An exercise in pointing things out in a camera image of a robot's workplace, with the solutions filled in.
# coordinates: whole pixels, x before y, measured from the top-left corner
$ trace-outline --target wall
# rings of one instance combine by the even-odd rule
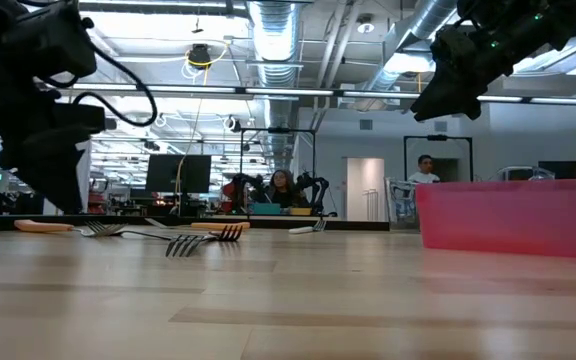
[[[345,118],[354,116],[357,121],[367,116],[351,110],[346,111],[348,113],[344,115]],[[309,123],[310,117],[307,113],[305,115],[306,117],[301,119],[302,123]],[[453,126],[455,130],[451,131],[450,135],[473,137],[475,177],[482,180],[490,179],[497,170],[510,165],[537,165],[539,161],[567,161],[575,160],[576,157],[576,107],[490,104],[483,107],[482,116],[475,121],[464,118],[446,120],[458,123],[458,126]],[[399,135],[387,134],[378,137],[379,134],[374,132],[370,136],[364,136],[356,127],[342,132],[340,128],[347,126],[346,120],[339,127],[335,127],[335,119],[325,121],[329,123],[326,127],[322,125],[322,129],[336,130],[333,132],[334,136],[327,135],[324,130],[317,135],[316,171],[318,176],[325,177],[330,182],[332,198],[338,212],[343,205],[341,190],[345,179],[344,157],[383,158],[385,176],[403,179],[403,136],[411,135],[409,127],[414,124],[409,124],[405,132]],[[431,130],[426,131],[426,134],[433,133]],[[414,143],[411,141],[409,144],[409,174],[416,169],[417,157],[427,153],[439,158],[460,159],[460,178],[468,179],[467,143],[423,140]],[[312,167],[311,151],[303,142],[299,144],[296,150],[299,154],[299,168]],[[334,210],[330,196],[325,197],[324,206],[326,212]]]

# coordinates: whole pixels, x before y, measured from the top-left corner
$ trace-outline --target orange handle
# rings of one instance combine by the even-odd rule
[[[241,226],[243,229],[250,229],[249,222],[227,224],[227,223],[192,223],[190,227],[199,229],[210,229],[210,230],[223,230],[226,226]]]
[[[36,233],[71,231],[74,228],[70,224],[38,223],[32,220],[15,220],[15,227],[21,231]]]

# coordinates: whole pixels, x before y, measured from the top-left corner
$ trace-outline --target yellow object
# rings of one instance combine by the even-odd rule
[[[310,216],[312,209],[310,208],[292,208],[290,209],[290,215],[294,216]]]
[[[229,224],[229,223],[192,223],[192,224],[190,224],[190,227],[193,227],[193,228],[209,229],[209,230],[223,230],[227,226],[229,226],[229,227],[240,226],[244,230],[250,229],[250,223],[249,222],[233,223],[233,224]]]

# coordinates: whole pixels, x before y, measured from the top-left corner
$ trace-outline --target ceiling pipe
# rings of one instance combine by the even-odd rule
[[[390,30],[383,45],[384,64],[366,83],[364,90],[390,90],[402,73],[410,71],[402,67],[408,59],[403,59],[405,54],[402,54],[401,50],[428,39],[445,25],[456,11],[457,0],[419,0],[415,6],[415,12],[410,17],[395,23]],[[419,60],[427,63],[431,61],[427,55],[425,57],[418,55],[418,57],[422,57]]]
[[[257,66],[259,82],[263,87],[293,88],[296,85],[297,68],[290,66],[297,56],[299,41],[300,5],[255,1],[248,5],[250,17],[255,24],[253,43],[257,60],[272,61],[273,66]],[[277,66],[286,62],[286,66]],[[296,113],[293,102],[286,100],[264,100],[266,127],[296,128]],[[294,136],[268,136],[268,151],[273,154],[276,169],[287,169],[290,165],[291,146]]]
[[[339,71],[339,65],[341,65],[341,60],[346,52],[346,46],[348,45],[350,34],[352,34],[352,31],[355,28],[353,25],[357,22],[357,18],[359,17],[359,8],[360,4],[357,1],[353,2],[350,15],[348,15],[348,21],[346,22],[346,28],[344,29],[344,34],[339,41],[335,58],[330,67],[330,73],[326,80],[326,88],[330,88],[335,81],[335,76],[337,76],[337,71]]]
[[[321,65],[319,65],[319,73],[317,74],[317,83],[315,87],[323,86],[324,76],[326,75],[326,70],[328,69],[328,63],[330,57],[332,56],[332,51],[335,48],[335,42],[337,41],[337,34],[341,29],[341,22],[344,18],[344,12],[346,11],[346,3],[338,3],[335,9],[335,22],[332,25],[332,30],[328,36],[328,42],[326,43],[326,49],[324,50],[324,56],[321,60]]]

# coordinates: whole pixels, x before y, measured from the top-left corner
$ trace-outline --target teal object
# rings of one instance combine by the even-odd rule
[[[279,204],[253,204],[252,213],[255,215],[280,215],[281,205]]]

